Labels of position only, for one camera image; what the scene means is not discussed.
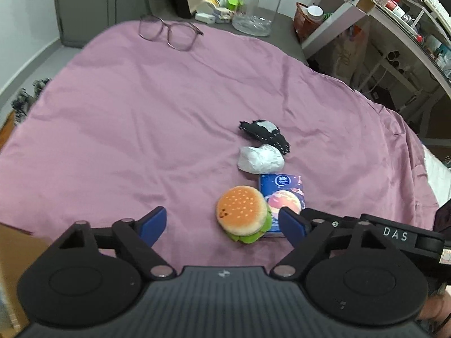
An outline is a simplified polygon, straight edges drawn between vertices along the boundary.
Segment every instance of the hamburger plush toy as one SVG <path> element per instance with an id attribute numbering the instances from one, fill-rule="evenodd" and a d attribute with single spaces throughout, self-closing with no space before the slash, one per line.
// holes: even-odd
<path id="1" fill-rule="evenodd" d="M 233 241 L 257 241 L 271 228 L 271 210 L 263 195 L 250 186 L 236 186 L 222 195 L 216 218 Z"/>

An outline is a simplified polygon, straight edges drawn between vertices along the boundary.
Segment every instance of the hamburger bun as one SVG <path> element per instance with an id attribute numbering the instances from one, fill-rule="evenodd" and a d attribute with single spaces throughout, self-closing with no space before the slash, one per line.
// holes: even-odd
<path id="1" fill-rule="evenodd" d="M 249 236 L 264 225 L 268 207 L 263 195 L 250 186 L 236 186 L 222 195 L 216 206 L 216 218 L 225 231 Z"/>

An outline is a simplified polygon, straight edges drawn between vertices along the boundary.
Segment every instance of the ribbed gray surface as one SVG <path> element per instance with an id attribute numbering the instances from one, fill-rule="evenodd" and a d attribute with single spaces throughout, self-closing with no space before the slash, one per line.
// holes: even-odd
<path id="1" fill-rule="evenodd" d="M 415 323 L 351 328 L 317 312 L 294 283 L 262 268 L 188 267 L 155 282 L 139 303 L 109 324 L 78 331 L 33 325 L 20 338 L 426 338 Z"/>

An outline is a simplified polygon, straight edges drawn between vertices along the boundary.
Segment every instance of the transparent plastic jug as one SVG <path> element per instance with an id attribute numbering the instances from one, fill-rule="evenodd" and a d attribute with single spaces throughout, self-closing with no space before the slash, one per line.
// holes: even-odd
<path id="1" fill-rule="evenodd" d="M 238 0 L 232 25 L 243 33 L 265 37 L 271 33 L 279 5 L 280 0 Z"/>

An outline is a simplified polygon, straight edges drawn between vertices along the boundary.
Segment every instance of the eyeglass frame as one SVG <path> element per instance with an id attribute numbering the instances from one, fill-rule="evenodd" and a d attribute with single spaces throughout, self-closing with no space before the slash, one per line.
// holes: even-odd
<path id="1" fill-rule="evenodd" d="M 159 20 L 159 21 L 162 22 L 162 27 L 160 28 L 160 31 L 159 31 L 159 32 L 156 34 L 156 36 L 155 36 L 154 38 L 152 38 L 152 39 L 148 39 L 148 38 L 144 37 L 144 36 L 141 34 L 141 24 L 142 24 L 143 22 L 145 22 L 145 21 L 149 21 L 149 20 L 146 20 L 146 18 L 154 18 L 154 19 L 157 19 L 157 20 Z M 193 38 L 193 41 L 191 42 L 191 44 L 190 44 L 186 49 L 179 49 L 179 48 L 177 48 L 177 47 L 174 47 L 174 46 L 169 42 L 170 34 L 171 34 L 171 27 L 176 26 L 176 25 L 188 26 L 189 28 L 191 28 L 192 30 L 194 30 L 194 32 L 196 33 L 196 35 L 195 35 L 194 38 Z M 155 41 L 155 40 L 161 35 L 161 33 L 163 32 L 163 29 L 164 29 L 165 27 L 168 28 L 168 33 L 167 33 L 167 36 L 166 36 L 166 40 L 167 40 L 168 46 L 171 47 L 171 48 L 173 48 L 173 49 L 175 49 L 176 51 L 180 51 L 180 52 L 186 52 L 186 51 L 189 51 L 189 50 L 194 46 L 194 43 L 196 42 L 197 37 L 198 37 L 199 35 L 204 35 L 204 32 L 202 32 L 199 28 L 197 28 L 197 26 L 195 26 L 193 23 L 191 23 L 191 22 L 189 22 L 189 21 L 175 21 L 175 22 L 173 22 L 173 23 L 168 24 L 168 23 L 166 23 L 163 19 L 161 19 L 160 17 L 154 16 L 154 15 L 145 15 L 145 16 L 141 16 L 141 19 L 139 20 L 138 34 L 139 34 L 139 36 L 140 36 L 141 38 L 143 38 L 143 39 L 145 39 L 145 40 L 147 40 L 147 41 L 149 41 L 149 42 L 153 42 L 153 41 Z"/>

